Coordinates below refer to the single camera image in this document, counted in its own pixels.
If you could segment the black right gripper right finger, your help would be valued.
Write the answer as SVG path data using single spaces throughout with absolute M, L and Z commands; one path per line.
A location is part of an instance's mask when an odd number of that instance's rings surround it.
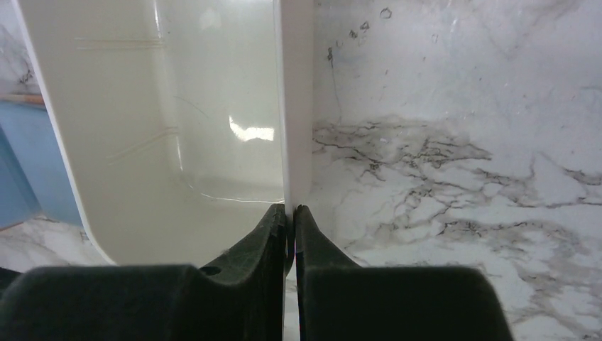
M 302 340 L 511 340 L 486 277 L 465 266 L 362 267 L 294 214 Z

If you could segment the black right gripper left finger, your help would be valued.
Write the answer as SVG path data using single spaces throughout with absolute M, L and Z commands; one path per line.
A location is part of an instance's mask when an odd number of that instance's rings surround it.
M 281 340 L 286 216 L 202 267 L 40 267 L 6 284 L 2 340 Z

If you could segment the white oblong plastic tray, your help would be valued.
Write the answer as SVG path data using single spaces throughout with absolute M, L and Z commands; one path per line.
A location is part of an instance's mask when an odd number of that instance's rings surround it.
M 84 229 L 202 266 L 312 177 L 311 1 L 15 1 Z

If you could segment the blue folder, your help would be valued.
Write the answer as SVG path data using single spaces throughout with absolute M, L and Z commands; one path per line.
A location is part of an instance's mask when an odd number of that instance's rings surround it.
M 1 128 L 47 218 L 81 227 L 75 196 L 47 111 L 1 103 Z

